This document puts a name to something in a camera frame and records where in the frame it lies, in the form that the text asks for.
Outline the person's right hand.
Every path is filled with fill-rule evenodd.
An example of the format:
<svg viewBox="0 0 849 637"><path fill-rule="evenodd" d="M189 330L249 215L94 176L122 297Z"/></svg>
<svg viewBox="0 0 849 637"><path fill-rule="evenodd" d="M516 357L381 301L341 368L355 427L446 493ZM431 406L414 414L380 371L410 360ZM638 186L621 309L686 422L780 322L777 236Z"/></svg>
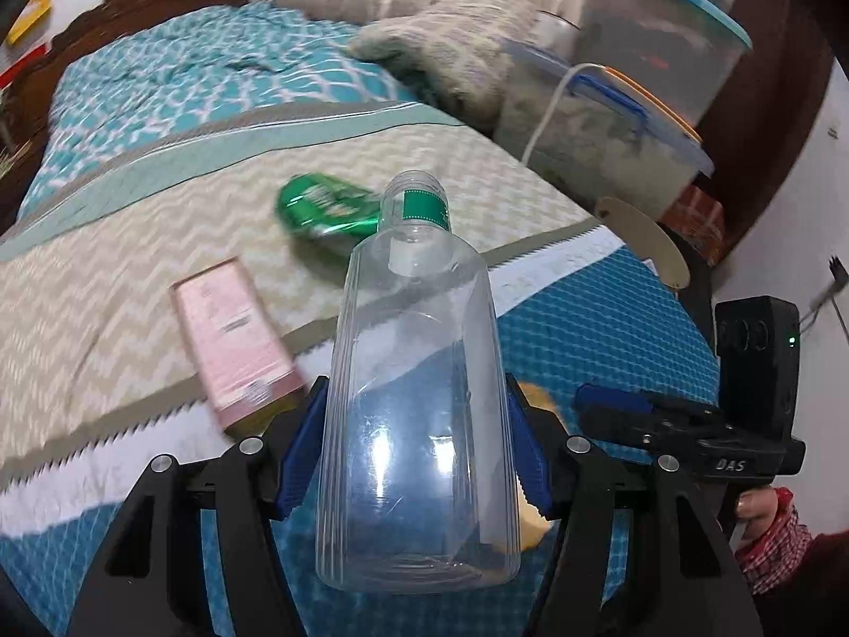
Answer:
<svg viewBox="0 0 849 637"><path fill-rule="evenodd" d="M735 507L737 525L742 527L738 546L744 548L766 535L792 501L793 493L787 487L758 487L741 493Z"/></svg>

